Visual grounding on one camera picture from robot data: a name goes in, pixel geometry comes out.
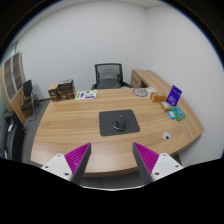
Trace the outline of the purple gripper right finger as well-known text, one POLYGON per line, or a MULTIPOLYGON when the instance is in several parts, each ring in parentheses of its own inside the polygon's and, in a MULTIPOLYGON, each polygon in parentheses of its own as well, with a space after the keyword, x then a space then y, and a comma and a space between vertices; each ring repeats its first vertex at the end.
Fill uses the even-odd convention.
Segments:
POLYGON ((153 181, 151 173, 159 158, 159 155, 153 150, 136 142, 133 143, 132 153, 137 163, 143 183, 151 183, 153 181))

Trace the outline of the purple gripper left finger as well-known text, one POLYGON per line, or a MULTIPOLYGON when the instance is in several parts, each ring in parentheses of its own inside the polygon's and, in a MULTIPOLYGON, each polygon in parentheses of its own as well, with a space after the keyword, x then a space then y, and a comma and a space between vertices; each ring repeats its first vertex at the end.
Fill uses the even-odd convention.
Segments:
POLYGON ((91 144, 84 144, 65 155, 65 159, 72 171, 71 181, 77 185, 81 183, 89 157, 91 144))

